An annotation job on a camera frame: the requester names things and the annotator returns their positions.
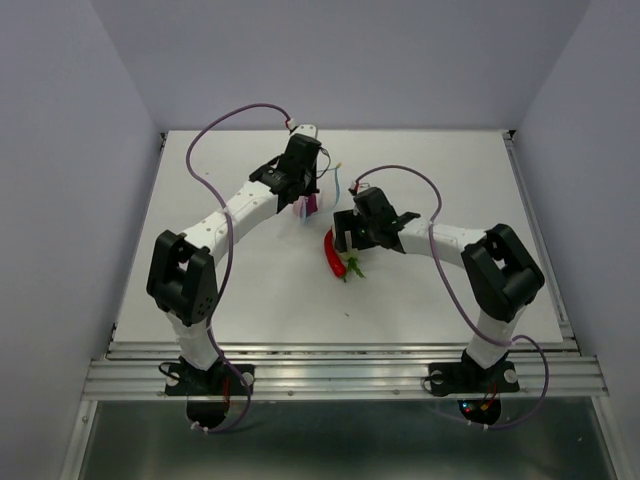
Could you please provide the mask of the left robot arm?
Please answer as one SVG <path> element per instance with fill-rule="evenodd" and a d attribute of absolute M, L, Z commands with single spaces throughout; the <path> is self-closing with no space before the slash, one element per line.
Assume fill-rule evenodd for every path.
<path fill-rule="evenodd" d="M 188 382 L 199 393 L 215 392 L 223 371 L 210 339 L 211 317 L 221 297 L 216 279 L 220 260 L 252 229 L 301 197 L 318 192 L 317 131 L 300 127 L 282 154 L 261 165 L 233 197 L 200 223 L 180 233 L 162 232 L 153 248 L 146 291 L 166 313 L 190 369 Z"/>

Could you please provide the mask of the purple onion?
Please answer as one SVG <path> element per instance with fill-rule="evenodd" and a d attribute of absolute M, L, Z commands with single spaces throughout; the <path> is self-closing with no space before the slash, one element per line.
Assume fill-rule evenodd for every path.
<path fill-rule="evenodd" d="M 300 216 L 307 218 L 318 211 L 317 200 L 315 195 L 303 197 L 300 201 Z"/>

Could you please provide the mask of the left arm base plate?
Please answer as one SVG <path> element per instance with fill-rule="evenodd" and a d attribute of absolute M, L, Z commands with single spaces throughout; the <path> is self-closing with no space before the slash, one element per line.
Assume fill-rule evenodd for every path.
<path fill-rule="evenodd" d="M 158 370 L 165 377 L 164 393 L 168 396 L 231 397 L 247 393 L 240 379 L 222 363 L 199 370 L 187 363 L 162 362 Z"/>

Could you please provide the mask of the clear zip top bag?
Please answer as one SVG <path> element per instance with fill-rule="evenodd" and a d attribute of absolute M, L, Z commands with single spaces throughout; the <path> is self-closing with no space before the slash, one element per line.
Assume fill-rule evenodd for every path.
<path fill-rule="evenodd" d="M 316 196 L 318 211 L 313 215 L 302 218 L 300 216 L 300 201 L 303 197 L 296 200 L 293 203 L 293 214 L 300 220 L 301 223 L 305 223 L 307 220 L 313 217 L 322 216 L 331 213 L 339 204 L 342 196 L 340 173 L 343 164 L 339 162 L 335 167 L 328 169 L 329 179 L 327 182 L 322 181 L 322 188 L 319 193 L 312 195 Z"/>

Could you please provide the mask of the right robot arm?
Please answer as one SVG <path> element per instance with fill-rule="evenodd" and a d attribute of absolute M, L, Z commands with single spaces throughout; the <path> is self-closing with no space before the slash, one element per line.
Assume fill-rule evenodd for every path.
<path fill-rule="evenodd" d="M 515 388 L 504 373 L 515 326 L 545 284 L 545 277 L 514 230 L 497 224 L 488 230 L 438 224 L 416 212 L 399 214 L 384 192 L 372 187 L 353 197 L 350 210 L 334 213 L 325 234 L 327 262 L 336 277 L 359 274 L 354 253 L 381 247 L 434 260 L 438 272 L 450 264 L 463 270 L 479 307 L 468 324 L 473 336 L 456 363 L 430 369 L 440 395 L 482 390 L 491 383 Z"/>

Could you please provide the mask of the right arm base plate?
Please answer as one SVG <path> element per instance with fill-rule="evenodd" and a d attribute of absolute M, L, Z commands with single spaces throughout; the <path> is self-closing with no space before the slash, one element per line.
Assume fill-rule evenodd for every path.
<path fill-rule="evenodd" d="M 500 362 L 489 369 L 463 362 L 431 363 L 424 382 L 436 397 L 487 392 L 516 393 L 520 390 L 514 364 L 510 361 Z"/>

